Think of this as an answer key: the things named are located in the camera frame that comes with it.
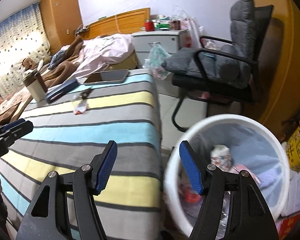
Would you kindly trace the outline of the snack wrapper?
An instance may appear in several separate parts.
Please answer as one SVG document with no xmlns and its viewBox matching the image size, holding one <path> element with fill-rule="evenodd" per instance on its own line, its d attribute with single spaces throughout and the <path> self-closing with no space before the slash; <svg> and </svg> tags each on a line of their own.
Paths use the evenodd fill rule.
<svg viewBox="0 0 300 240">
<path fill-rule="evenodd" d="M 225 145 L 215 145 L 210 152 L 211 164 L 217 166 L 224 172 L 232 168 L 230 148 Z"/>
</svg>

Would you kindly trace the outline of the clear plastic wrapper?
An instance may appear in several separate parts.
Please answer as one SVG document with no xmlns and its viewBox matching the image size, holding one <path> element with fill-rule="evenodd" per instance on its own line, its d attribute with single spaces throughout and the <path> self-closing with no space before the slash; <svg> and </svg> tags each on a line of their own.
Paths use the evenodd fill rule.
<svg viewBox="0 0 300 240">
<path fill-rule="evenodd" d="M 83 114 L 87 110 L 87 100 L 81 95 L 74 95 L 71 99 L 74 115 Z"/>
</svg>

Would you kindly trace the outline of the brown red candy wrapper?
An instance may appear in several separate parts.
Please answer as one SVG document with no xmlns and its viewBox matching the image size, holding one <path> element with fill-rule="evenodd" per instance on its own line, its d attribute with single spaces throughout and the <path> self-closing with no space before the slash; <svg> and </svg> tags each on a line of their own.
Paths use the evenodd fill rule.
<svg viewBox="0 0 300 240">
<path fill-rule="evenodd" d="M 80 98 L 81 98 L 82 100 L 86 100 L 86 99 L 89 97 L 89 95 L 91 94 L 92 91 L 93 91 L 92 88 L 87 88 L 87 89 L 83 90 L 83 91 L 80 93 Z"/>
</svg>

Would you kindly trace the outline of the white round trash bin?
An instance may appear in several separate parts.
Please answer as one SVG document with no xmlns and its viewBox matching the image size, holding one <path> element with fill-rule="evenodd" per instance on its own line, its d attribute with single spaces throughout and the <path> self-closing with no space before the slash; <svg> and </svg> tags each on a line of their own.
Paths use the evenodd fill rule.
<svg viewBox="0 0 300 240">
<path fill-rule="evenodd" d="M 273 181 L 262 185 L 261 192 L 273 219 L 279 218 L 288 198 L 289 163 L 285 150 L 269 129 L 242 115 L 219 114 L 197 122 L 179 140 L 187 140 L 206 157 L 215 145 L 225 145 L 230 148 L 234 165 L 244 165 L 260 179 L 274 175 Z M 193 225 L 180 202 L 178 184 L 181 169 L 179 146 L 176 145 L 165 170 L 164 193 L 175 225 L 189 237 Z"/>
</svg>

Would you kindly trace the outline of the red gift box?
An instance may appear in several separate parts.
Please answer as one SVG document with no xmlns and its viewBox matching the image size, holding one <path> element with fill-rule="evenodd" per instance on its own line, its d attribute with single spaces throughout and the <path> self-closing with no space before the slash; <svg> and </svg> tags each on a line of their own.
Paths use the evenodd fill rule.
<svg viewBox="0 0 300 240">
<path fill-rule="evenodd" d="M 279 240 L 285 239 L 287 235 L 293 230 L 300 219 L 300 213 L 285 217 L 276 222 L 276 228 L 279 235 Z"/>
</svg>

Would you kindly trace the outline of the striped blanket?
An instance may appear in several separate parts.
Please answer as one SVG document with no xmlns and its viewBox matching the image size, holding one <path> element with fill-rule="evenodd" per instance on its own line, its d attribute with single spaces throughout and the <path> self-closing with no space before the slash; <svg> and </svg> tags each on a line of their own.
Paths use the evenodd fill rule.
<svg viewBox="0 0 300 240">
<path fill-rule="evenodd" d="M 117 143 L 106 188 L 95 197 L 109 239 L 157 239 L 160 224 L 161 120 L 154 77 L 131 70 L 123 83 L 93 85 L 87 110 L 74 114 L 80 85 L 52 104 L 30 103 L 21 117 L 33 131 L 0 158 L 7 225 L 18 229 L 39 185 L 55 170 L 73 172 Z"/>
</svg>

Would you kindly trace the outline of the beige brown travel mug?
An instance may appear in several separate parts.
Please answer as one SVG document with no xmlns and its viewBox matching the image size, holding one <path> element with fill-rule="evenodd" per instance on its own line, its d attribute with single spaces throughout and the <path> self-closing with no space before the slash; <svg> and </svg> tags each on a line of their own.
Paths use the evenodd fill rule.
<svg viewBox="0 0 300 240">
<path fill-rule="evenodd" d="M 36 70 L 31 70 L 22 78 L 22 82 L 36 102 L 45 100 L 47 86 L 41 74 Z"/>
</svg>

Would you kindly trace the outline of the yellow patterned tin box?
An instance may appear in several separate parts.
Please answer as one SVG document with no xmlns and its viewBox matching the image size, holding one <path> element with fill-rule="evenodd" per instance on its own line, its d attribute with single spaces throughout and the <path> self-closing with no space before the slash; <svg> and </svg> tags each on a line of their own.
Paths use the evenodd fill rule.
<svg viewBox="0 0 300 240">
<path fill-rule="evenodd" d="M 296 172 L 300 172 L 300 121 L 299 126 L 287 141 L 286 154 L 290 169 Z"/>
</svg>

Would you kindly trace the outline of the dotted curtain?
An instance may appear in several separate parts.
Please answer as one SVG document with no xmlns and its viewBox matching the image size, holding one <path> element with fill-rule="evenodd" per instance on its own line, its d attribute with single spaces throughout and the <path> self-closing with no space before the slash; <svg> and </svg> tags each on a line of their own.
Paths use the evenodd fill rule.
<svg viewBox="0 0 300 240">
<path fill-rule="evenodd" d="M 26 58 L 38 63 L 50 56 L 39 3 L 33 3 L 0 22 L 0 96 L 8 95 L 23 85 Z"/>
</svg>

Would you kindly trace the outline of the pink white duvet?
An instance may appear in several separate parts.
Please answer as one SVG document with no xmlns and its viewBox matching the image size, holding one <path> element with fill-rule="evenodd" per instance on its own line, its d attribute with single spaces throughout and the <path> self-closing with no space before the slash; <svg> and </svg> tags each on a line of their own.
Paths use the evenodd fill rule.
<svg viewBox="0 0 300 240">
<path fill-rule="evenodd" d="M 133 51 L 133 37 L 129 34 L 114 34 L 86 40 L 78 58 L 72 61 L 77 63 L 78 67 L 70 77 L 82 78 L 93 72 L 102 71 L 108 65 L 121 63 Z"/>
</svg>

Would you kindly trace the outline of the green patterned plastic bag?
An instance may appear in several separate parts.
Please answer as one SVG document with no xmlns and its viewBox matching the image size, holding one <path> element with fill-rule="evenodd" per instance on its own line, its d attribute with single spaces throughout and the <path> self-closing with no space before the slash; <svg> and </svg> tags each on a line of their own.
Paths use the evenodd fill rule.
<svg viewBox="0 0 300 240">
<path fill-rule="evenodd" d="M 172 55 L 164 49 L 160 42 L 152 42 L 149 45 L 151 49 L 142 67 L 149 69 L 157 79 L 164 80 L 170 75 L 170 72 L 162 64 Z"/>
</svg>

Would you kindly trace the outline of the grey chair cushion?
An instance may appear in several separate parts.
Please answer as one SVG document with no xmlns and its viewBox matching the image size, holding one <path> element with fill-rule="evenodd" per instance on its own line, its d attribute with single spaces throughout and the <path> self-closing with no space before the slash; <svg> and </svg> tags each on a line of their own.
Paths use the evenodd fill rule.
<svg viewBox="0 0 300 240">
<path fill-rule="evenodd" d="M 256 38 L 255 3 L 254 0 L 239 0 L 230 9 L 231 44 L 221 47 L 221 52 L 253 59 Z M 196 50 L 181 48 L 177 53 L 166 59 L 162 66 L 173 74 L 183 74 L 201 78 L 199 67 L 194 61 Z M 201 52 L 199 59 L 207 78 L 234 87 L 247 87 L 251 67 L 242 61 L 224 56 Z"/>
</svg>

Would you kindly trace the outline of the large wooden closet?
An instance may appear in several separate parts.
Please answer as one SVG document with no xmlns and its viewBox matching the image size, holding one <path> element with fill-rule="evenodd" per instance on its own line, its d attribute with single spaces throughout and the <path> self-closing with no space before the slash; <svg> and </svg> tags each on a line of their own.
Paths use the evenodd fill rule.
<svg viewBox="0 0 300 240">
<path fill-rule="evenodd" d="M 264 96 L 246 113 L 282 139 L 284 121 L 300 108 L 300 10 L 293 0 L 254 1 L 274 9 L 259 57 Z"/>
</svg>

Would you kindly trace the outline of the white bedside cabinet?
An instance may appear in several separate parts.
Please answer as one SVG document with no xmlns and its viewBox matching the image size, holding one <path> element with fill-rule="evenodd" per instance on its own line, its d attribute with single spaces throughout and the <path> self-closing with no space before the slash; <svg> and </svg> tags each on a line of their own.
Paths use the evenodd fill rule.
<svg viewBox="0 0 300 240">
<path fill-rule="evenodd" d="M 148 58 L 150 50 L 156 44 L 161 45 L 170 55 L 180 48 L 188 47 L 190 39 L 187 30 L 139 31 L 132 33 L 133 44 L 139 67 Z"/>
</svg>

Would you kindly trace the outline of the red cup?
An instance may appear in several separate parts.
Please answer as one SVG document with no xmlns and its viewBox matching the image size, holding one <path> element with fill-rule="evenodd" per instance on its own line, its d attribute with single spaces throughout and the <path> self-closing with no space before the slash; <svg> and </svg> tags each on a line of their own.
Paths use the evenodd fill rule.
<svg viewBox="0 0 300 240">
<path fill-rule="evenodd" d="M 155 26 L 152 20 L 147 20 L 144 23 L 145 31 L 155 31 Z"/>
</svg>

